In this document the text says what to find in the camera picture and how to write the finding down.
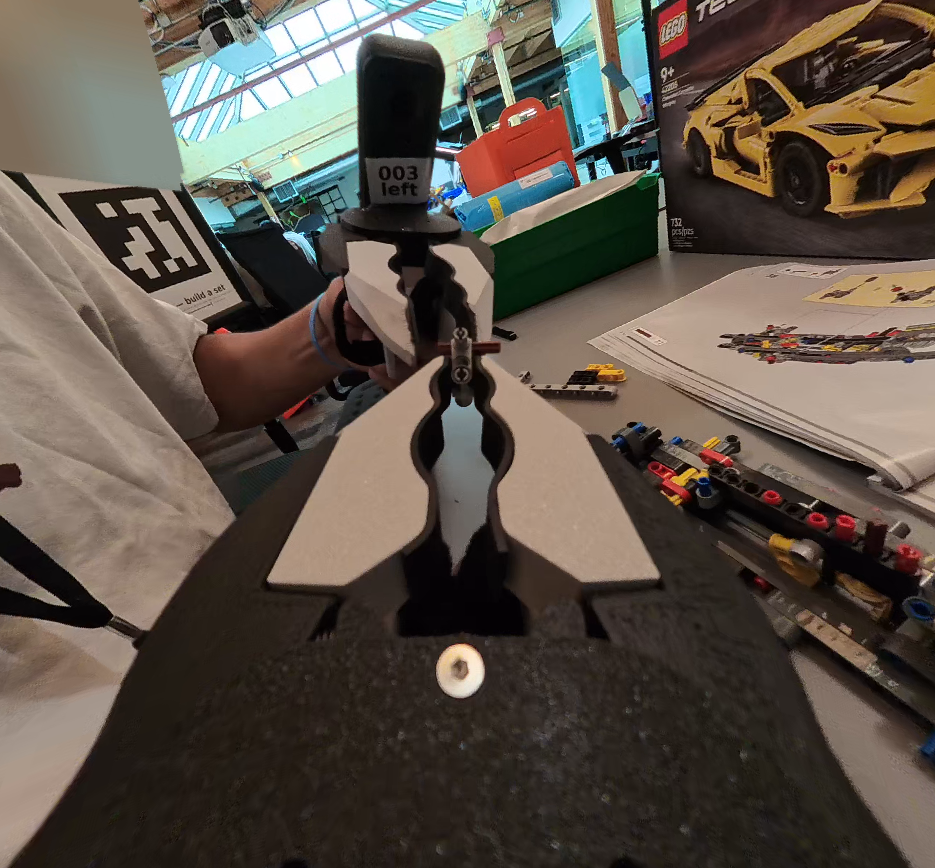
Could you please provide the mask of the lego instruction booklet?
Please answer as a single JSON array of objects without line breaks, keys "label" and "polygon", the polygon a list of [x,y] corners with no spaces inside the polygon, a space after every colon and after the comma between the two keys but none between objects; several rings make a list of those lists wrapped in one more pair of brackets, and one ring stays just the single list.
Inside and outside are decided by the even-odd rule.
[{"label": "lego instruction booklet", "polygon": [[933,274],[931,259],[754,266],[589,343],[916,490],[934,471]]}]

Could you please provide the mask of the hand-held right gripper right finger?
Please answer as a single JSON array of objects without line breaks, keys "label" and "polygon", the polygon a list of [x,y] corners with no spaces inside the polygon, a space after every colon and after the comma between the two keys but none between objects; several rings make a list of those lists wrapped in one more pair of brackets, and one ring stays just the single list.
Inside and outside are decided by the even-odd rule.
[{"label": "hand-held right gripper right finger", "polygon": [[462,415],[462,630],[603,633],[597,596],[661,580],[586,433],[491,357]]}]

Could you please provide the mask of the person's left hand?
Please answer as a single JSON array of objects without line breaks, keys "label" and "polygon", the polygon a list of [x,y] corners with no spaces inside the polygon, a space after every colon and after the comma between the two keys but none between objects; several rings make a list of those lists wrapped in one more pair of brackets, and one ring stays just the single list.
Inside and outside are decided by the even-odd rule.
[{"label": "person's left hand", "polygon": [[[322,347],[328,352],[333,360],[337,361],[338,357],[344,359],[344,364],[347,368],[346,371],[366,372],[368,376],[375,381],[375,383],[380,385],[380,387],[387,391],[393,390],[399,384],[399,381],[390,377],[387,371],[387,367],[384,363],[381,363],[376,367],[366,368],[347,360],[337,346],[335,336],[336,327],[334,323],[334,306],[336,302],[339,302],[339,298],[341,298],[345,293],[344,278],[333,278],[324,293],[325,296],[321,299],[319,308],[320,320],[318,326],[318,335]],[[345,334],[349,341],[369,341],[376,339],[374,333],[369,330],[369,328],[364,324],[355,310],[350,307],[350,304],[347,301],[342,304],[341,311],[342,318],[344,320]]]}]

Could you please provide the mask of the blue wristband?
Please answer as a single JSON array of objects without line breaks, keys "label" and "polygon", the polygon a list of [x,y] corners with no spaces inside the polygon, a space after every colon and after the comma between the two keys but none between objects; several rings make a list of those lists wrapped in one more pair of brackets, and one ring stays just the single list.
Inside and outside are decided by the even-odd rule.
[{"label": "blue wristband", "polygon": [[310,314],[309,314],[309,333],[310,340],[314,349],[315,356],[319,361],[329,366],[335,371],[346,371],[346,365],[344,364],[344,359],[338,357],[337,361],[328,354],[328,352],[322,347],[321,341],[319,340],[318,335],[318,326],[320,320],[319,308],[321,304],[321,299],[325,296],[325,293],[321,293],[311,304]]}]

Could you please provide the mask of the multicoloured lego chassis assembly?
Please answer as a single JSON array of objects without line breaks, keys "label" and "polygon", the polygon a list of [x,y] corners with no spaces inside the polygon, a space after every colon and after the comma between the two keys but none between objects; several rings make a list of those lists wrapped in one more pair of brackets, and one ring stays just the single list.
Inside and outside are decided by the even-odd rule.
[{"label": "multicoloured lego chassis assembly", "polygon": [[631,422],[611,443],[714,531],[783,640],[820,644],[933,725],[933,554],[909,525],[788,472],[748,467],[735,435],[665,440]]}]

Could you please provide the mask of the blue cylinder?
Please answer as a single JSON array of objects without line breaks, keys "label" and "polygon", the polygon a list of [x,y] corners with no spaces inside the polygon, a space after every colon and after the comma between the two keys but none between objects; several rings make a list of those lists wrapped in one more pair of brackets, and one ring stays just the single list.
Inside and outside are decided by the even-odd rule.
[{"label": "blue cylinder", "polygon": [[481,234],[516,212],[574,188],[578,178],[564,161],[536,170],[518,180],[474,196],[453,209],[466,231]]}]

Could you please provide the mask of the black lego set box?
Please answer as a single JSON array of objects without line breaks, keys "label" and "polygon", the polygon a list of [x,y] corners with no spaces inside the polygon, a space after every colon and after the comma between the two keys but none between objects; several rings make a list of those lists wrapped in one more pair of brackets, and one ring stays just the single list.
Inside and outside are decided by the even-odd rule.
[{"label": "black lego set box", "polygon": [[667,0],[672,251],[933,257],[934,0]]}]

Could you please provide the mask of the white ceiling projector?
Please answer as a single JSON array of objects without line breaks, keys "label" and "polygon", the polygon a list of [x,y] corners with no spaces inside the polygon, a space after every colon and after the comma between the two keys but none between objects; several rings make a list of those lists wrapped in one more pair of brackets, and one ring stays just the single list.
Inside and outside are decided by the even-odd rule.
[{"label": "white ceiling projector", "polygon": [[199,16],[197,45],[206,57],[216,56],[228,47],[249,46],[259,40],[260,31],[243,0],[216,0]]}]

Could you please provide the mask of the light grey lego connector block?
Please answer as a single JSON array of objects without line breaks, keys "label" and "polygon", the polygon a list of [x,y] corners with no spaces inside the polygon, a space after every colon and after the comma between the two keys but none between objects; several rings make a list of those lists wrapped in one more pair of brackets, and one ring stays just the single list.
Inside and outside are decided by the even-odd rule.
[{"label": "light grey lego connector block", "polygon": [[457,326],[450,339],[451,397],[460,407],[472,406],[473,341],[465,326]]}]

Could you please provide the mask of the black pole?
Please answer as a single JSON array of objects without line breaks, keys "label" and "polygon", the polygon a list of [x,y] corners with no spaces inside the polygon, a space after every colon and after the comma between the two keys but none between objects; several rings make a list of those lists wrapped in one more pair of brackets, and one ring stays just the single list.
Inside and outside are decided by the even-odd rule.
[{"label": "black pole", "polygon": [[660,91],[658,85],[658,75],[655,70],[655,37],[653,30],[652,0],[639,0],[642,17],[642,28],[644,32],[644,43],[646,46],[648,70],[651,87],[651,103],[653,109],[653,118],[658,122],[660,113]]}]

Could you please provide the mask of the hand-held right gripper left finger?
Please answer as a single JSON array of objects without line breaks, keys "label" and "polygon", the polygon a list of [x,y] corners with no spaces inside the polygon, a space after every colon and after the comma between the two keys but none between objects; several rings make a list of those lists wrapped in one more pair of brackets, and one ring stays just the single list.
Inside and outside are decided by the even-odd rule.
[{"label": "hand-held right gripper left finger", "polygon": [[338,433],[268,589],[365,606],[400,633],[458,628],[434,475],[445,447],[446,373],[445,359],[430,361]]}]

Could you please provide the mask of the green plastic object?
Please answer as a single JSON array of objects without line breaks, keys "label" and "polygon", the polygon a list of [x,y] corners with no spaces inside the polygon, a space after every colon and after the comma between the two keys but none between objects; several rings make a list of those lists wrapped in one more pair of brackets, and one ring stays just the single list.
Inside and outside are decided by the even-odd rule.
[{"label": "green plastic object", "polygon": [[657,256],[659,175],[584,184],[504,217],[479,237],[492,250],[494,319]]}]

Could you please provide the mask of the black framed marker sign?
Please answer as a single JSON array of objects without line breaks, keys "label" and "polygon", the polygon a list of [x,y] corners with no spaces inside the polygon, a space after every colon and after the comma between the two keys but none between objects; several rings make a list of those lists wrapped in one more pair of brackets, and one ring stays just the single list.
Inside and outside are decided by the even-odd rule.
[{"label": "black framed marker sign", "polygon": [[186,190],[38,174],[23,174],[21,184],[138,287],[210,328],[251,305],[245,284]]}]

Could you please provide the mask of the black office chair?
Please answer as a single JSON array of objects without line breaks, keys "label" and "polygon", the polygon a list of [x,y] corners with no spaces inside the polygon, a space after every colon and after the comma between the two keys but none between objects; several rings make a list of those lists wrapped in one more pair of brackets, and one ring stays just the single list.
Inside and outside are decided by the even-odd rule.
[{"label": "black office chair", "polygon": [[218,241],[254,278],[272,307],[284,314],[300,311],[323,294],[329,282],[305,252],[287,240],[280,226],[219,231]]}]

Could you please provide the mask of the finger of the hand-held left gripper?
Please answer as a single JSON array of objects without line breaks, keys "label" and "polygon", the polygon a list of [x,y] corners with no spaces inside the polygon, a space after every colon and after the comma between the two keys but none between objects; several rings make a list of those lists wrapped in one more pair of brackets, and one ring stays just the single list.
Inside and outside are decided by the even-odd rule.
[{"label": "finger of the hand-held left gripper", "polygon": [[356,314],[383,346],[388,376],[410,376],[418,368],[417,327],[411,296],[418,266],[404,266],[391,243],[349,242],[345,291]]},{"label": "finger of the hand-held left gripper", "polygon": [[433,244],[427,268],[441,275],[442,305],[458,324],[472,325],[475,337],[493,335],[495,281],[493,271],[468,246]]}]

